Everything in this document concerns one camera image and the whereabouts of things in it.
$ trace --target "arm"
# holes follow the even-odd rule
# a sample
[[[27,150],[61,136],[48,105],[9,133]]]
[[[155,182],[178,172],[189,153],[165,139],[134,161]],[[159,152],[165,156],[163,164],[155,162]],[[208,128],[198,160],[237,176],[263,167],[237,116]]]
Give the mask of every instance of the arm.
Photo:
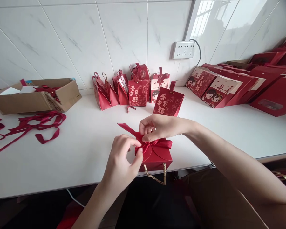
[[[72,229],[97,229],[115,199],[135,179],[143,161],[143,154],[140,148],[135,160],[130,164],[126,155],[131,145],[140,147],[141,143],[127,135],[115,137],[103,179]]]
[[[275,175],[242,150],[192,120],[153,114],[140,122],[140,133],[145,135],[144,142],[183,134],[253,205],[286,204],[286,186]]]

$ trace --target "left hand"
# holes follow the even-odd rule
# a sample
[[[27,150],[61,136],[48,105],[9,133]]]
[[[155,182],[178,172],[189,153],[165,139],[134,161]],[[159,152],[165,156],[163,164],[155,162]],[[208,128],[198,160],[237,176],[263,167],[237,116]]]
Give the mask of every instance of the left hand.
[[[100,184],[115,197],[135,179],[143,161],[142,148],[139,148],[132,164],[127,161],[127,151],[132,145],[140,147],[141,143],[127,135],[116,136],[112,143],[106,170]]]

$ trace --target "stack of gift boxes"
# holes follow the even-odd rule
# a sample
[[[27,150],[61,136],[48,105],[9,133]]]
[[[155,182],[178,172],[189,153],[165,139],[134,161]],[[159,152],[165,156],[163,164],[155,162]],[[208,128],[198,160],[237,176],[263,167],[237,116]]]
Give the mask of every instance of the stack of gift boxes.
[[[196,67],[186,83],[212,108],[249,103],[275,117],[286,114],[286,42],[249,60]]]
[[[131,65],[129,67],[131,79],[128,80],[126,74],[119,70],[112,78],[113,86],[105,73],[102,73],[105,82],[97,72],[94,73],[94,94],[100,109],[116,105],[145,107],[150,102],[155,104],[154,114],[177,116],[184,95],[174,91],[175,81],[170,83],[169,74],[163,74],[160,67],[159,72],[150,77],[145,64],[136,63],[134,68]]]

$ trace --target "electrical cord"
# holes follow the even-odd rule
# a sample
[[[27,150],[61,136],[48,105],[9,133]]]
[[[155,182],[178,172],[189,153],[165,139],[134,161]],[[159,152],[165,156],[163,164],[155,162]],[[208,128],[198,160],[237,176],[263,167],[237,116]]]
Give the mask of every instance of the electrical cord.
[[[74,200],[76,203],[78,203],[78,204],[81,205],[83,208],[85,208],[84,205],[82,205],[80,202],[78,202],[78,201],[72,196],[72,194],[71,194],[71,192],[69,191],[69,189],[67,189],[67,191],[68,191],[69,195],[71,196],[72,200]]]
[[[200,57],[199,57],[199,61],[198,61],[197,65],[194,67],[194,70],[195,70],[195,68],[199,65],[199,62],[201,60],[201,49],[200,49],[198,42],[195,39],[190,39],[190,41],[193,41],[194,43],[196,43],[198,45],[198,48],[199,48]]]

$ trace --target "cartoon couple illustration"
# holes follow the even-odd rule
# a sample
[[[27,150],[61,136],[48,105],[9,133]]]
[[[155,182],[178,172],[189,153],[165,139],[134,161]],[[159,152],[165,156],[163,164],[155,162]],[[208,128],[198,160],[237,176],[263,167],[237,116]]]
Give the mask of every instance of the cartoon couple illustration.
[[[206,95],[201,98],[202,100],[211,99],[213,103],[217,103],[222,100],[222,94],[217,93],[215,89],[210,89],[206,92]]]
[[[196,84],[196,81],[193,76],[191,76],[187,82],[187,87],[193,89]]]

